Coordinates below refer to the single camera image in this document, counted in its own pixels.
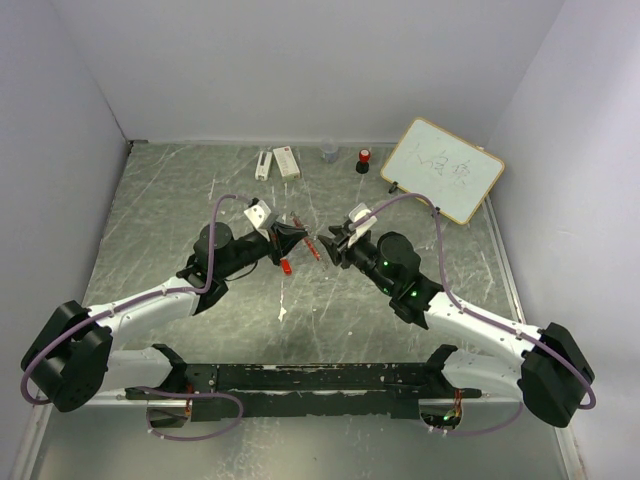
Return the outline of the red handled metal key holder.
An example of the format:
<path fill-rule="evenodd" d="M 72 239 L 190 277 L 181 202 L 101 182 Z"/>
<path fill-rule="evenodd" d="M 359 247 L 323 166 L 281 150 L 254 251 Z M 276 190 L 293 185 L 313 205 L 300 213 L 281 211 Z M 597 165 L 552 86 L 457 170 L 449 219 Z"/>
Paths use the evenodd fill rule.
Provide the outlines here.
<path fill-rule="evenodd" d="M 304 230 L 306 233 L 309 233 L 307 227 L 302 223 L 302 221 L 300 220 L 299 216 L 294 212 L 291 211 L 290 212 L 290 216 L 291 216 L 291 220 L 293 221 L 294 225 L 299 228 Z M 307 235 L 304 239 L 303 239 L 305 245 L 307 246 L 308 250 L 310 251 L 311 255 L 314 257 L 314 259 L 319 262 L 322 263 L 323 259 L 321 257 L 321 254 L 319 252 L 319 250 L 316 248 L 313 240 L 311 239 L 311 237 L 309 235 Z"/>

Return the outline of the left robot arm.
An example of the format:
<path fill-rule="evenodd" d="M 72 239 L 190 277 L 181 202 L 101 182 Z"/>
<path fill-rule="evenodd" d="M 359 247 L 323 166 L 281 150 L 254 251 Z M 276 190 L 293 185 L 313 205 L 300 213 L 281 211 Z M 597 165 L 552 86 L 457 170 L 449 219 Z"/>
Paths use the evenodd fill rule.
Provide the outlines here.
<path fill-rule="evenodd" d="M 213 307 L 227 293 L 230 276 L 264 258 L 280 265 L 306 236 L 300 227 L 275 221 L 235 238 L 216 222 L 201 230 L 185 267 L 164 283 L 102 305 L 60 305 L 21 361 L 23 398 L 70 412 L 121 388 L 151 389 L 165 399 L 186 394 L 186 364 L 171 348 L 126 350 L 124 344 Z"/>

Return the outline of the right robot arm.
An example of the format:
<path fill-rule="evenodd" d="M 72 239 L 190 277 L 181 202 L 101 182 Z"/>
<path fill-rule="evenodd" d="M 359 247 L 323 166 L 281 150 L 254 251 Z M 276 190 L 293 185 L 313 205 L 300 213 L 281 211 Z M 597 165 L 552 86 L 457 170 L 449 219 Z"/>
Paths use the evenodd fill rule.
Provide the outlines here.
<path fill-rule="evenodd" d="M 539 329 L 471 310 L 420 272 L 420 256 L 397 232 L 372 243 L 370 232 L 354 240 L 345 225 L 329 231 L 319 241 L 332 263 L 357 268 L 389 297 L 390 308 L 401 320 L 458 335 L 514 367 L 516 390 L 538 419 L 565 428 L 577 410 L 594 406 L 595 374 L 564 326 L 550 323 Z"/>

